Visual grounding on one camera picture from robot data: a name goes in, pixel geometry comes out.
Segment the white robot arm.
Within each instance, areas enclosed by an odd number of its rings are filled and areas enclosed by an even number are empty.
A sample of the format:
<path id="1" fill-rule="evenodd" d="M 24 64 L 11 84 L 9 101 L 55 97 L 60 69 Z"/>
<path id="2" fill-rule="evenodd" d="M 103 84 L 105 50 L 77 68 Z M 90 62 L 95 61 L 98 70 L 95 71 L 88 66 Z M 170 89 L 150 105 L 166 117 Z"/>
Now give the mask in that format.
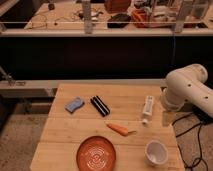
<path id="1" fill-rule="evenodd" d="M 201 64 L 191 64 L 169 72 L 160 101 L 168 111 L 180 110 L 189 101 L 213 118 L 213 89 L 205 85 L 208 72 Z"/>

